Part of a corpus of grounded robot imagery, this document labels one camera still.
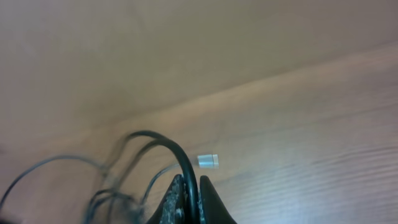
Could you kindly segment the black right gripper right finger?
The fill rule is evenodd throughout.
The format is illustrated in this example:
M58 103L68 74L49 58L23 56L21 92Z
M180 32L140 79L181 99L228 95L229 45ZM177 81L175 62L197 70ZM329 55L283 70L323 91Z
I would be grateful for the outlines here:
M236 224L208 176L200 177L200 223Z

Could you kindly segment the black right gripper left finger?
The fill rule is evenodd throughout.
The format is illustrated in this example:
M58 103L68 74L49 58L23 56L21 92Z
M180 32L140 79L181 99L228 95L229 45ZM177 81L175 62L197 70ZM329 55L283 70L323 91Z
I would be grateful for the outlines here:
M147 224L182 224L185 221L185 184L177 174Z

